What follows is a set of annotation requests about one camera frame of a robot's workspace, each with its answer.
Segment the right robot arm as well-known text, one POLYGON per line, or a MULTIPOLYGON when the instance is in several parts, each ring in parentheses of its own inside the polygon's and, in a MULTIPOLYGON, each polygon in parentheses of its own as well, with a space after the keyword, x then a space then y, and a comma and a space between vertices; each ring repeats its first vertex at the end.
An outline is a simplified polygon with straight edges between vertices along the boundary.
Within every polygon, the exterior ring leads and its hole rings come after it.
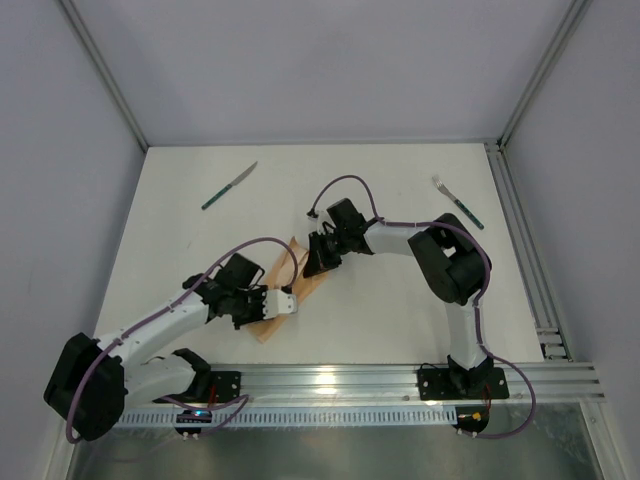
POLYGON ((367 220, 348 198, 330 206, 325 215, 310 210, 308 216, 316 227, 308 234, 306 278, 338 268, 350 253, 402 255, 417 262, 431 292, 445 304, 448 383, 461 397, 481 393, 494 367, 479 340, 477 319, 491 261, 459 219, 443 214, 422 223, 367 220))

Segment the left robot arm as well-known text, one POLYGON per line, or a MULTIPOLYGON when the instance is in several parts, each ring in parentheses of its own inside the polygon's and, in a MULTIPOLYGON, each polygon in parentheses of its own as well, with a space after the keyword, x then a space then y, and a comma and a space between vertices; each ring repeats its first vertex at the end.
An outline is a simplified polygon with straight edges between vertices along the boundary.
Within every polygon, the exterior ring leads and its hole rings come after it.
POLYGON ((204 400, 211 369, 188 348, 157 352, 182 335, 228 315, 242 325, 263 317, 262 267, 235 253, 214 276, 196 274, 164 306, 99 338, 79 333, 63 347, 44 392, 66 421, 71 443, 105 435, 131 408, 156 400, 204 400))

